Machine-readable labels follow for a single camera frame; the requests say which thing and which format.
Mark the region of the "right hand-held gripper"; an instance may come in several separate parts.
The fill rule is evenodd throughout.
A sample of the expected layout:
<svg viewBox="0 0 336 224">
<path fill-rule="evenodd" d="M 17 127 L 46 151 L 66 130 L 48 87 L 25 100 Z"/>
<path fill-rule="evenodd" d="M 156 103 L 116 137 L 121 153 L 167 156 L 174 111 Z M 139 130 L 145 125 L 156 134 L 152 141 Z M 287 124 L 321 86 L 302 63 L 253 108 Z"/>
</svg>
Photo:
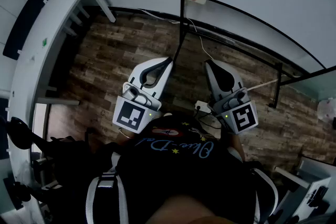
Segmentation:
<svg viewBox="0 0 336 224">
<path fill-rule="evenodd" d="M 212 112 L 221 125 L 234 134 L 256 127 L 256 106 L 250 100 L 247 88 L 242 88 L 237 70 L 225 62 L 206 60 L 205 71 L 209 89 L 217 101 L 212 105 Z"/>
</svg>

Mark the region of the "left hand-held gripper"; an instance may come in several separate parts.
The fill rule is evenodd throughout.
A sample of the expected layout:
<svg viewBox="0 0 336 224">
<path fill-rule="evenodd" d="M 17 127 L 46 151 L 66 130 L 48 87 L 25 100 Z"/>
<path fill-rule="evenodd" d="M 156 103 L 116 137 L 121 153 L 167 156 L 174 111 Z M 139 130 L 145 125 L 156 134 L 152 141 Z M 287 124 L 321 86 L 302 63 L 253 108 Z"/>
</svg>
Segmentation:
<svg viewBox="0 0 336 224">
<path fill-rule="evenodd" d="M 113 114 L 113 124 L 139 134 L 152 121 L 162 103 L 160 98 L 173 68 L 170 57 L 154 58 L 137 65 L 128 82 L 123 84 L 122 95 L 117 97 Z M 156 71 L 153 83 L 147 81 L 147 75 Z"/>
</svg>

